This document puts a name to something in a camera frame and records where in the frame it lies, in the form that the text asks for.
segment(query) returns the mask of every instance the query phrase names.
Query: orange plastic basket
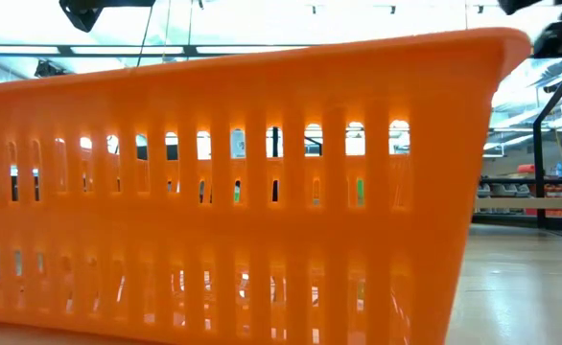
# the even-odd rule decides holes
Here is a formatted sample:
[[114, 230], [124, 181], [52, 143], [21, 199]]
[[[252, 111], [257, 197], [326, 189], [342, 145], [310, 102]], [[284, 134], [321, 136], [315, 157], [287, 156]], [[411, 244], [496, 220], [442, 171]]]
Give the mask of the orange plastic basket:
[[[488, 29], [1, 84], [0, 321], [168, 343], [442, 343], [490, 99], [529, 49]], [[388, 153], [398, 119], [409, 154]], [[363, 156], [345, 155], [350, 122]], [[307, 124], [321, 157], [305, 157]], [[273, 126], [283, 157], [266, 155]], [[230, 157], [234, 128], [246, 158]], [[420, 189], [450, 176], [444, 199]]]

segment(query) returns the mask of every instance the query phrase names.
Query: tiled floor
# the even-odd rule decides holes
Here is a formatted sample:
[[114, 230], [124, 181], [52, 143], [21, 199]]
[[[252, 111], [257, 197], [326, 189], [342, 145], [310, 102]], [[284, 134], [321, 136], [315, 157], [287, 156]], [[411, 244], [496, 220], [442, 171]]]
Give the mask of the tiled floor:
[[[562, 238], [473, 226], [448, 344], [562, 344]], [[0, 344], [134, 344], [0, 325]]]

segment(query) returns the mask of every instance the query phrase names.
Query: basket rim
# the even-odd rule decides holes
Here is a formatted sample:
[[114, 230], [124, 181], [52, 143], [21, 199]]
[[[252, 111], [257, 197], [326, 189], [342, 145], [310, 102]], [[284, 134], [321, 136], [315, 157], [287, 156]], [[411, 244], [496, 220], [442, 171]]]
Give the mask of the basket rim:
[[394, 48], [411, 48], [416, 45], [429, 47], [436, 44], [455, 43], [461, 45], [468, 41], [488, 40], [503, 45], [504, 62], [501, 79], [513, 70], [518, 61], [526, 58], [530, 51], [530, 40], [526, 33], [512, 28], [480, 28], [446, 33], [419, 34], [393, 38], [374, 39], [367, 41], [324, 44], [315, 47], [295, 50], [243, 54], [237, 56], [216, 57], [184, 61], [181, 63], [158, 64], [142, 67], [129, 67], [78, 75], [56, 76], [37, 80], [17, 80], [0, 83], [0, 93], [22, 89], [56, 87], [68, 84], [82, 84], [95, 81], [111, 81], [128, 77], [146, 77], [168, 72], [196, 71], [200, 69], [219, 69], [239, 64], [273, 64], [278, 60], [296, 58], [316, 58], [323, 55], [339, 55], [347, 52], [364, 52], [372, 50], [388, 50]]

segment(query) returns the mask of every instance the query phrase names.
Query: black pole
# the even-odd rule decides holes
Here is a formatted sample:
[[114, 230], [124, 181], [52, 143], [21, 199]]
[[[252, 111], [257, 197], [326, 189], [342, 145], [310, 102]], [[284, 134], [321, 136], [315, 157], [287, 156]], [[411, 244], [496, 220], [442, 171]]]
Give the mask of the black pole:
[[272, 156], [279, 156], [279, 127], [272, 128]]
[[[543, 164], [543, 142], [542, 142], [542, 133], [541, 133], [541, 124], [543, 120], [550, 114], [550, 112], [554, 109], [554, 107], [562, 98], [562, 86], [560, 84], [552, 85], [544, 87], [545, 92], [552, 92], [550, 100], [543, 107], [539, 116], [534, 120], [532, 123], [532, 145], [533, 145], [533, 153], [534, 153], [534, 179], [535, 179], [535, 187], [536, 187], [536, 194], [537, 197], [545, 197], [545, 168]], [[546, 219], [546, 210], [545, 209], [537, 209], [537, 227], [545, 228], [547, 223]]]
[[[532, 144], [534, 146], [534, 179], [537, 197], [545, 197], [545, 169], [543, 167], [543, 143], [541, 135], [541, 121], [535, 121], [532, 125], [533, 137]], [[546, 227], [546, 210], [537, 209], [537, 227], [543, 229]]]

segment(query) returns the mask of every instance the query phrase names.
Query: ceiling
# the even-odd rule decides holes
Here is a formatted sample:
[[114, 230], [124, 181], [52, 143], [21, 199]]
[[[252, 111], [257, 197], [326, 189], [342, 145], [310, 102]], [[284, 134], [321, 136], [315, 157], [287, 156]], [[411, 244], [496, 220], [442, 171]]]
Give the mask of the ceiling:
[[[139, 47], [144, 41], [146, 46], [227, 45], [199, 51], [236, 54], [277, 49], [247, 45], [304, 46], [498, 26], [520, 29], [534, 39], [561, 12], [553, 0], [512, 16], [505, 15], [496, 0], [202, 0], [202, 6], [198, 0], [157, 0], [149, 27], [148, 8], [105, 9], [87, 34], [72, 26], [59, 0], [0, 0], [0, 44], [51, 45], [55, 50], [85, 45], [92, 46], [86, 48], [89, 53], [99, 54], [109, 52], [107, 45]], [[10, 49], [27, 52], [27, 47], [0, 48], [4, 53]], [[137, 57], [113, 54], [46, 58], [73, 73], [138, 63]], [[0, 82], [34, 78], [37, 63], [35, 54], [0, 57]], [[162, 63], [162, 57], [140, 61], [141, 65], [155, 63]], [[525, 61], [501, 83], [493, 98], [491, 126], [529, 125], [549, 98], [542, 86], [558, 81], [562, 81], [562, 59]], [[498, 133], [491, 135], [490, 142], [504, 143], [523, 135]]]

